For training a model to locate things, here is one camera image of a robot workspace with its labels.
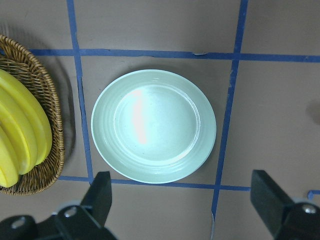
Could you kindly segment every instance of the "plate center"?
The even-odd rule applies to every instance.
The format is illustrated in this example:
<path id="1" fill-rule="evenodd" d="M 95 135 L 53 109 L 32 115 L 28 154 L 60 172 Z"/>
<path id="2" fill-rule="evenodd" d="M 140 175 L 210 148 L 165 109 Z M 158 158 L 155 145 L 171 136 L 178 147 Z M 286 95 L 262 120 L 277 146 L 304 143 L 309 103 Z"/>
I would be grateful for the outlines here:
<path id="1" fill-rule="evenodd" d="M 116 107 L 113 123 L 121 150 L 145 164 L 168 164 L 183 158 L 197 141 L 200 128 L 191 99 L 173 86 L 156 82 L 125 95 Z"/>

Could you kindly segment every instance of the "basket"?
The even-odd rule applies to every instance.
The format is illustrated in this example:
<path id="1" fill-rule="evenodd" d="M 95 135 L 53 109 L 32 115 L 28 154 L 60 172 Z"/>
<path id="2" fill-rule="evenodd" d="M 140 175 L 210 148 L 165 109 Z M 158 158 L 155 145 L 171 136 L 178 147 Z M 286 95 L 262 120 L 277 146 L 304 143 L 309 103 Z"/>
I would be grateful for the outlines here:
<path id="1" fill-rule="evenodd" d="M 55 85 L 44 66 L 18 42 L 0 34 L 0 69 L 16 77 L 39 101 L 52 131 L 48 157 L 30 172 L 20 175 L 11 187 L 1 187 L 9 195 L 32 195 L 49 188 L 60 176 L 65 160 L 63 125 Z"/>

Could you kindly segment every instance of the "light green plate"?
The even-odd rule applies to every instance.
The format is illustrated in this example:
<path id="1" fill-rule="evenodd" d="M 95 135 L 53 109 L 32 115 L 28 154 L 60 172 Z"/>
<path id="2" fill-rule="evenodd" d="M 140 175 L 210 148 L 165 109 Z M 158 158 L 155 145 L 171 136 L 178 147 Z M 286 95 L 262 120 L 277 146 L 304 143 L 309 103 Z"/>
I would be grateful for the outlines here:
<path id="1" fill-rule="evenodd" d="M 182 179 L 208 158 L 214 111 L 202 91 L 172 72 L 140 70 L 108 85 L 92 112 L 94 144 L 120 174 L 143 183 Z"/>

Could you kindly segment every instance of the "metal bolt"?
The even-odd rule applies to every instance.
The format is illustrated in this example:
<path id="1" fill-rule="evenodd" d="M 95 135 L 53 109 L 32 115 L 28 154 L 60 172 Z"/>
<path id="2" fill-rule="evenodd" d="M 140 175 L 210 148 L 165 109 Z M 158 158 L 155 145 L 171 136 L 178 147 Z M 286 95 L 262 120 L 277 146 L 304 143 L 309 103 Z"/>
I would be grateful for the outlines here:
<path id="1" fill-rule="evenodd" d="M 303 205 L 302 209 L 304 210 L 304 212 L 306 214 L 315 214 L 317 212 L 317 209 L 313 205 L 310 205 L 310 204 Z"/>
<path id="2" fill-rule="evenodd" d="M 69 208 L 67 211 L 65 211 L 64 216 L 66 218 L 70 218 L 74 216 L 77 213 L 77 208 L 75 206 Z"/>
<path id="3" fill-rule="evenodd" d="M 11 228 L 13 229 L 17 229 L 20 228 L 21 226 L 23 226 L 26 223 L 26 218 L 24 216 L 20 217 L 18 220 L 15 220 L 12 224 L 11 224 Z"/>

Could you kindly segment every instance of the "bunch of bananas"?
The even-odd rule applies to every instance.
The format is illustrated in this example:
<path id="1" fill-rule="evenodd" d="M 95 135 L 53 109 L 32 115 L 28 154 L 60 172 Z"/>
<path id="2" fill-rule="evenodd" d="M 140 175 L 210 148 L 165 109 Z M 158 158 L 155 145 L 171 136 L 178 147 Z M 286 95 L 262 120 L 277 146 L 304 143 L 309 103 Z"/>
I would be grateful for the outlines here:
<path id="1" fill-rule="evenodd" d="M 19 175 L 46 159 L 51 146 L 45 111 L 21 82 L 0 69 L 0 186 L 16 184 Z"/>

